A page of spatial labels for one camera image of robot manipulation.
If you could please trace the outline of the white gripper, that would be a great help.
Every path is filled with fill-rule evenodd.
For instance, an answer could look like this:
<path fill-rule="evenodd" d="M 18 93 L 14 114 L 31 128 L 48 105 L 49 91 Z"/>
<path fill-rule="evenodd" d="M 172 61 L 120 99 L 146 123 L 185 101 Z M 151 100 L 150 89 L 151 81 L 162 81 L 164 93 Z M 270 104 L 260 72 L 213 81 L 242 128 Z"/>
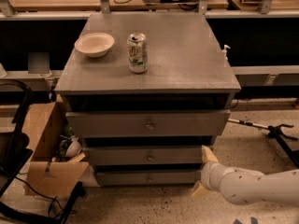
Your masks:
<path fill-rule="evenodd" d="M 219 160 L 207 146 L 202 146 L 202 161 L 205 163 L 201 171 L 202 183 L 197 181 L 194 184 L 191 194 L 193 198 L 208 195 L 210 190 L 219 191 L 221 180 L 226 169 L 224 165 L 218 163 Z"/>

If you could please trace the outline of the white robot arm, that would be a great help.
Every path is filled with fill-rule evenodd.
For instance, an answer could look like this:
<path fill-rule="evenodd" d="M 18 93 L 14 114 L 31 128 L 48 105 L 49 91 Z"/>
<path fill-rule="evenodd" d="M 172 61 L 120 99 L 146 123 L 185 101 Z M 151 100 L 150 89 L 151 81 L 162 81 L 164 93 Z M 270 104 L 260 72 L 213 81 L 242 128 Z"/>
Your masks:
<path fill-rule="evenodd" d="M 203 197 L 211 191 L 235 205 L 259 202 L 299 206 L 299 170 L 265 175 L 262 172 L 221 164 L 213 151 L 202 146 L 201 178 L 191 196 Z"/>

